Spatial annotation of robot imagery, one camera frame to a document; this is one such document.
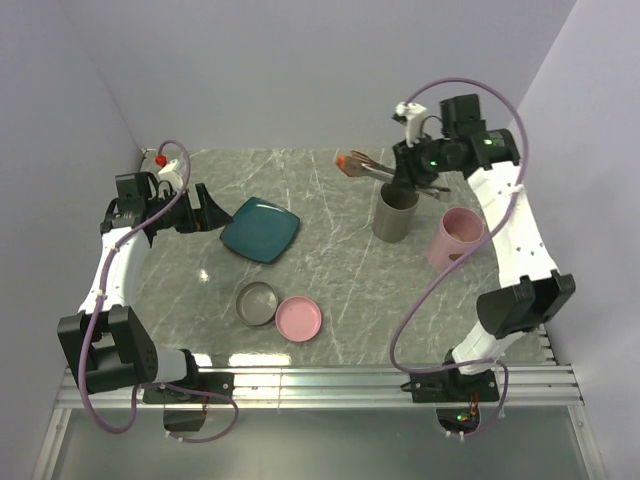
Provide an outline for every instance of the teal plate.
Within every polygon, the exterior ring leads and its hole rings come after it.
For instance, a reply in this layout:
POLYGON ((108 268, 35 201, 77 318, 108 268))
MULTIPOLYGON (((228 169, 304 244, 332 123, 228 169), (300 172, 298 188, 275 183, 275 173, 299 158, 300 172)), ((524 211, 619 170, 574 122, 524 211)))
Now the teal plate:
POLYGON ((220 234, 230 250, 249 260, 273 263, 291 244, 300 227, 293 213, 261 198, 251 197, 220 234))

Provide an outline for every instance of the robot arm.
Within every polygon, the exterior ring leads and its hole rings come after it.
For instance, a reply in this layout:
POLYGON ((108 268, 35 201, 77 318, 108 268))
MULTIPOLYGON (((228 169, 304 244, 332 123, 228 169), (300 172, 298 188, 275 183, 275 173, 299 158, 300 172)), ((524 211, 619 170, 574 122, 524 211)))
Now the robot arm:
MULTIPOLYGON (((399 104, 394 119, 405 126, 405 139, 393 146, 395 171, 363 160, 361 154, 338 159, 351 177, 368 176, 435 196, 434 181, 442 172, 460 172, 478 198, 494 230, 507 211, 514 188, 515 208, 493 238, 500 270, 500 289, 478 297, 478 321, 467 337, 447 354, 447 363, 499 358, 515 340, 535 330, 557 313, 575 291, 572 275, 560 275, 544 248, 526 191, 516 185, 520 155, 506 129, 487 130, 477 95, 462 95, 440 102, 442 138, 423 133, 428 118, 421 105, 399 104)), ((491 365, 460 367, 471 376, 491 365)))
MULTIPOLYGON (((504 217, 520 167, 498 163, 478 169, 467 180, 490 230, 504 217)), ((500 358, 525 332, 548 322, 575 290, 571 275, 561 276, 544 247, 524 187, 504 228, 493 238, 499 267, 500 290, 478 298, 479 320, 453 350, 456 363, 478 358, 500 358)), ((473 375, 486 365, 461 367, 473 375)))
POLYGON ((184 160, 162 165, 158 177, 169 183, 160 194, 159 182, 139 172, 116 177, 118 197, 109 205, 100 225, 102 254, 91 290, 76 315, 62 318, 58 338, 68 365, 78 381, 80 351, 98 294, 104 297, 87 361, 89 393, 147 384, 182 381, 197 387, 198 369, 188 350, 157 349, 133 310, 142 264, 158 231, 174 228, 179 233, 206 232, 231 222, 231 217, 210 197, 204 184, 195 186, 200 208, 193 209, 189 195, 182 195, 165 215, 134 234, 113 258, 106 290, 99 292, 107 255, 125 234, 160 211, 184 183, 184 160))

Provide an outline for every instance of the gray marble surface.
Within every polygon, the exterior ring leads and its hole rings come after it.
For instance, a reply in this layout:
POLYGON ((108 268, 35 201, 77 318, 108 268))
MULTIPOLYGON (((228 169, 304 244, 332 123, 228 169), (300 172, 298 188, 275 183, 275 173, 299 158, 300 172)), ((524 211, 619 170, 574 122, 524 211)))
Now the gray marble surface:
MULTIPOLYGON (((390 150, 364 150, 393 166, 390 150)), ((389 339, 409 306, 435 278, 425 251, 442 214, 454 205, 480 211, 458 175, 440 183, 448 203, 421 198, 409 236, 386 244, 373 236, 377 189, 334 165, 334 150, 203 150, 193 152, 192 182, 204 182, 233 214, 257 196, 301 219, 300 232, 274 265, 260 265, 227 250, 220 231, 161 232, 143 267, 136 312, 160 347, 189 348, 215 365, 329 366, 388 364, 389 339), (279 298, 305 295, 323 313, 320 333, 307 343, 285 340, 272 323, 245 326, 235 311, 240 289, 252 281, 275 287, 279 298)), ((153 154, 143 169, 157 171, 153 154)), ((475 300, 498 286, 492 248, 478 253, 427 299, 399 343, 403 362, 435 363, 475 322, 475 300)), ((544 360, 537 336, 507 352, 510 362, 544 360)))

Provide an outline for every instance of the pink mug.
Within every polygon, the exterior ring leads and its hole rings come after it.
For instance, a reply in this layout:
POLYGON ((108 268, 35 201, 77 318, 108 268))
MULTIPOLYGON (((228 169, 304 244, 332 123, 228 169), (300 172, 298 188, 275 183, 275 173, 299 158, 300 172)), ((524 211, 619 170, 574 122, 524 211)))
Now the pink mug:
POLYGON ((445 212, 429 249, 427 260, 438 273, 471 250, 482 240, 484 223, 480 216, 464 207, 445 212))

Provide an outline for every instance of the gray cup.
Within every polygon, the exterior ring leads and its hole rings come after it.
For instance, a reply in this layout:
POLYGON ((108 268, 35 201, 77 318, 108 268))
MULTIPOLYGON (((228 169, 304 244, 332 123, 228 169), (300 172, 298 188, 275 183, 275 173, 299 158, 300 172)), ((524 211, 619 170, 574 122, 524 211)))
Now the gray cup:
POLYGON ((385 183, 378 192, 373 234, 383 242, 396 243, 409 234, 411 219, 418 208, 418 194, 385 183))

